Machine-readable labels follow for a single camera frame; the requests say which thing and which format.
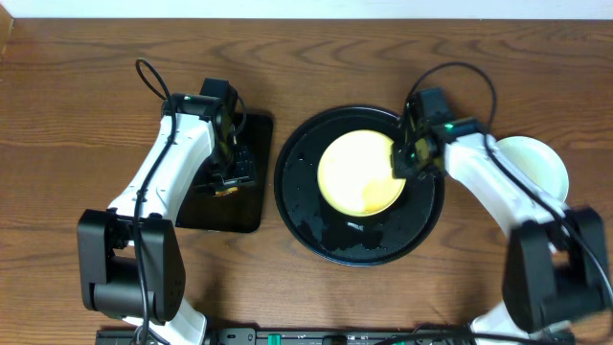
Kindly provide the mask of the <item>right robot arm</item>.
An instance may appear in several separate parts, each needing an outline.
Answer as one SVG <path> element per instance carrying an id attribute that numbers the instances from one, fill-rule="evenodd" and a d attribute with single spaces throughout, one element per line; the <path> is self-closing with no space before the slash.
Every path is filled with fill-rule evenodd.
<path id="1" fill-rule="evenodd" d="M 508 239 L 502 302 L 470 324 L 479 344 L 551 342 L 572 321 L 612 308 L 604 226 L 538 187 L 486 127 L 457 119 L 441 89 L 412 92 L 392 148 L 394 176 L 448 174 L 485 207 Z"/>

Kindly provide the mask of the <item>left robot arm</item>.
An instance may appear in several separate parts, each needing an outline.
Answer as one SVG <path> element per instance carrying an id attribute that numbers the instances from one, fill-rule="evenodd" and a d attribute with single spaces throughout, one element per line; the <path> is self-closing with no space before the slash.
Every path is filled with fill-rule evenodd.
<path id="1" fill-rule="evenodd" d="M 227 81 L 196 95 L 165 93 L 160 130 L 133 179 L 103 211 L 78 222 L 83 305 L 135 326 L 133 344 L 201 344 L 206 317 L 184 297 L 186 271 L 174 232 L 189 191 L 224 196 L 257 182 L 238 144 L 247 118 Z"/>

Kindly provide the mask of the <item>yellow plate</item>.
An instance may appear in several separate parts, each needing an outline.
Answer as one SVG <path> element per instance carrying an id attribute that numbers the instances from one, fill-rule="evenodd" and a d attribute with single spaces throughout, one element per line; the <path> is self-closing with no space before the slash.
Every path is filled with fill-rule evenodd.
<path id="1" fill-rule="evenodd" d="M 393 175 L 393 140 L 379 131 L 345 133 L 324 150 L 317 167 L 317 185 L 336 211 L 365 218 L 388 209 L 406 181 Z"/>

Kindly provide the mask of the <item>green and orange sponge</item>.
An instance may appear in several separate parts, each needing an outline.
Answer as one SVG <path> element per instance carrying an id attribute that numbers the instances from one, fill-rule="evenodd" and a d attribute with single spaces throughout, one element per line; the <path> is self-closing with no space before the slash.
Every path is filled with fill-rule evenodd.
<path id="1" fill-rule="evenodd" d="M 239 187 L 229 187 L 225 189 L 219 189 L 219 190 L 215 190 L 214 196 L 215 197 L 227 196 L 227 195 L 237 192 L 238 190 L 239 190 Z"/>

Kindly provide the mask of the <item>pale green plate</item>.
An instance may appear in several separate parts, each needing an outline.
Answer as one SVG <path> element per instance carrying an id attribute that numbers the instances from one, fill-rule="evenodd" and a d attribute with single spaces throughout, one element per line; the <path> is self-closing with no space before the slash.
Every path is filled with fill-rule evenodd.
<path id="1" fill-rule="evenodd" d="M 526 136 L 497 142 L 502 153 L 536 185 L 560 201 L 569 193 L 569 175 L 562 159 L 545 143 Z"/>

